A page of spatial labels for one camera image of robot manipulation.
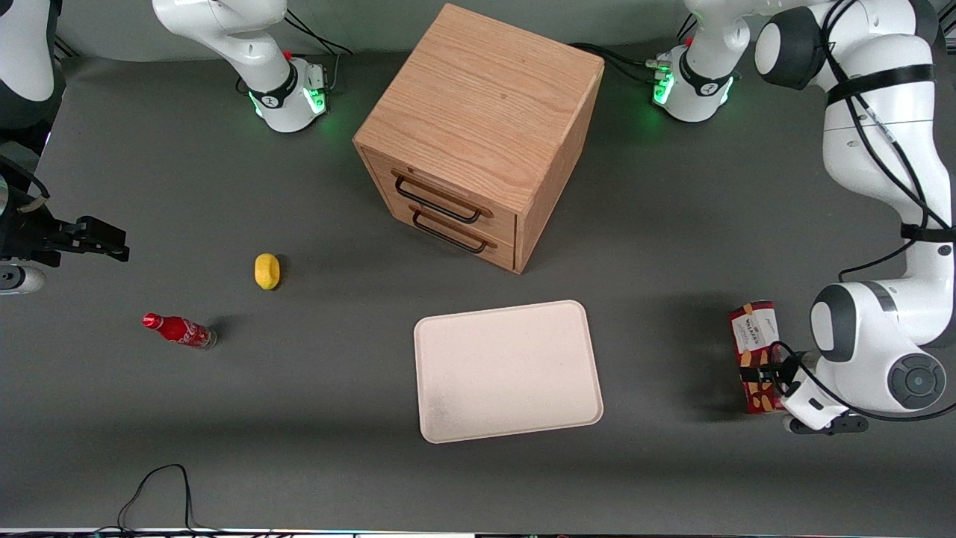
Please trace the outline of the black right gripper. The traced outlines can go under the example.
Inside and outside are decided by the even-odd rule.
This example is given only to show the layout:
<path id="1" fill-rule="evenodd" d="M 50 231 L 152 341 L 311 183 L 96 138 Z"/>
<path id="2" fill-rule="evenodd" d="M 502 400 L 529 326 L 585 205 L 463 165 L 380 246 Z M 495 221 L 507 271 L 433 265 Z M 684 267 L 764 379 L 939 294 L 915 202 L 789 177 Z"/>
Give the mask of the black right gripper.
<path id="1" fill-rule="evenodd" d="M 128 262 L 130 249 L 126 232 L 95 217 L 80 217 L 68 224 L 52 216 L 49 210 L 17 211 L 13 201 L 2 205 L 1 259 L 25 260 L 47 267 L 61 264 L 61 247 L 72 254 L 99 254 Z"/>

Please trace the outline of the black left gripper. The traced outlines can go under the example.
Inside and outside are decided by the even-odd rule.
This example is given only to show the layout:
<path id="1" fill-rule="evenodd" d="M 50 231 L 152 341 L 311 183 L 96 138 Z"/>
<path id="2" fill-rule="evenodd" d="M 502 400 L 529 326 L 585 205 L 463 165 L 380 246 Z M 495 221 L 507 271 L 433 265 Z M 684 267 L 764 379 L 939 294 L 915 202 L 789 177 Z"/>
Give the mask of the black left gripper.
<path id="1" fill-rule="evenodd" d="M 805 360 L 812 362 L 813 359 L 815 359 L 813 352 L 782 348 L 781 363 L 772 363 L 769 367 L 741 365 L 739 377 L 742 383 L 781 385 L 782 394 L 789 394 L 800 384 L 796 381 L 796 376 L 803 370 Z"/>

